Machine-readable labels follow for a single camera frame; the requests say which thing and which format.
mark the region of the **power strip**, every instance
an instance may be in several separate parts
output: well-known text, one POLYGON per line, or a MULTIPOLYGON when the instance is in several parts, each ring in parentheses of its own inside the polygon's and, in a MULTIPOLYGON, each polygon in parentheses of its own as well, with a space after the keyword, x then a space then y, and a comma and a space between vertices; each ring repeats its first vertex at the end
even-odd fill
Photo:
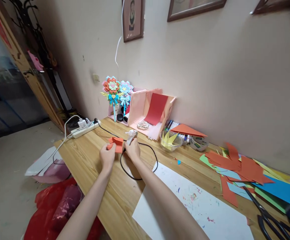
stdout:
POLYGON ((92 123, 88 128, 85 128, 85 129, 82 129, 82 130, 79 130, 78 128, 72 130, 71 133, 73 134, 73 138, 79 138, 80 136, 82 136, 82 135, 90 132, 91 130, 99 127, 100 125, 102 125, 100 120, 98 120, 98 123, 92 123))

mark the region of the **wall socket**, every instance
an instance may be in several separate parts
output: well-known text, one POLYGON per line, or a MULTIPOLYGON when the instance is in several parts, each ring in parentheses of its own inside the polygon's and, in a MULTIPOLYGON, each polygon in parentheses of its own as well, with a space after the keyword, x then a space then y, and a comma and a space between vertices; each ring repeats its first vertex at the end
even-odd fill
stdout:
POLYGON ((99 76, 96 74, 93 74, 93 79, 95 82, 99 82, 99 76))

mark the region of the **wooden door frame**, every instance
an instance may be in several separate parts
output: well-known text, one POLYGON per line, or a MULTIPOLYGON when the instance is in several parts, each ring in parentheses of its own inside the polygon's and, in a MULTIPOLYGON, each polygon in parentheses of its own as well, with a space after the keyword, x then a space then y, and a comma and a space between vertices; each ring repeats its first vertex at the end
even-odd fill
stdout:
MULTIPOLYGON (((16 39, 15 30, 13 22, 5 9, 5 6, 3 5, 2 1, 0 0, 0 22, 2 25, 2 28, 7 36, 7 39, 11 45, 11 48, 6 44, 6 42, 3 40, 4 44, 6 45, 8 51, 12 55, 15 64, 17 65, 18 69, 23 73, 24 71, 31 70, 33 71, 33 63, 31 61, 28 61, 26 58, 25 53, 23 52, 20 44, 18 43, 18 40, 16 39)), ((31 75, 27 74, 24 75, 24 78, 27 82, 27 84, 32 89, 33 93, 35 94, 36 98, 42 105, 42 107, 47 112, 50 120, 61 130, 64 132, 64 122, 62 118, 60 117, 60 114, 56 110, 56 106, 54 102, 52 101, 50 95, 48 94, 48 91, 44 85, 44 83, 40 80, 40 77, 36 74, 31 75)))

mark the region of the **wooden table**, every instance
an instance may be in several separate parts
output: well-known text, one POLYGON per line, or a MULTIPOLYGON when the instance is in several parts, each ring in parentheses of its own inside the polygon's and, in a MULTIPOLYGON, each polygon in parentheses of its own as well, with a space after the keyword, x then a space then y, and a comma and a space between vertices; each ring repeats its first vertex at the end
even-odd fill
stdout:
MULTIPOLYGON (((127 139, 125 132, 130 130, 129 127, 115 123, 109 118, 105 118, 101 122, 104 129, 127 139)), ((102 169, 99 150, 104 144, 108 143, 108 138, 110 137, 112 135, 98 127, 78 139, 68 140, 59 149, 64 162, 84 194, 87 194, 102 169)), ((152 146, 159 163, 184 176, 245 215, 249 219, 254 238, 264 239, 257 222, 259 211, 254 203, 238 195, 239 208, 225 201, 221 195, 219 174, 199 160, 200 155, 203 153, 193 150, 190 146, 180 147, 172 153, 166 153, 160 148, 159 142, 151 141, 143 134, 139 134, 138 138, 139 142, 152 146), (174 157, 181 160, 180 165, 177 164, 174 157)), ((61 141, 56 142, 55 146, 58 147, 60 143, 61 141)), ((141 158, 152 169, 155 164, 152 150, 146 146, 141 146, 140 148, 141 158)), ((221 148, 215 145, 211 144, 207 151, 210 150, 218 150, 221 154, 221 148)), ((113 172, 107 185, 98 217, 112 239, 147 239, 149 238, 148 235, 132 218, 145 184, 143 181, 135 181, 129 178, 122 170, 119 158, 120 154, 116 154, 113 172)), ((123 156, 123 165, 125 169, 130 169, 129 173, 132 173, 134 177, 140 177, 126 154, 123 156)), ((282 220, 288 223, 286 216, 268 205, 267 202, 258 197, 257 199, 278 221, 282 220)), ((270 236, 275 239, 275 235, 270 231, 269 229, 270 236)))

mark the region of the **hand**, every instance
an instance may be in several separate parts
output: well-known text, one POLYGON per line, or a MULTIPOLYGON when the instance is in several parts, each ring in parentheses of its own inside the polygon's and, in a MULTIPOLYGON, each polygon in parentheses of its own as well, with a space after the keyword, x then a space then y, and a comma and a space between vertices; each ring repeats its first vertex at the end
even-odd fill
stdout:
POLYGON ((125 142, 125 149, 132 161, 141 158, 141 149, 139 148, 138 139, 134 138, 130 145, 125 142))
POLYGON ((102 161, 103 170, 111 171, 115 159, 115 149, 116 144, 113 144, 111 150, 107 150, 107 146, 109 144, 105 144, 102 149, 99 151, 99 157, 102 161))

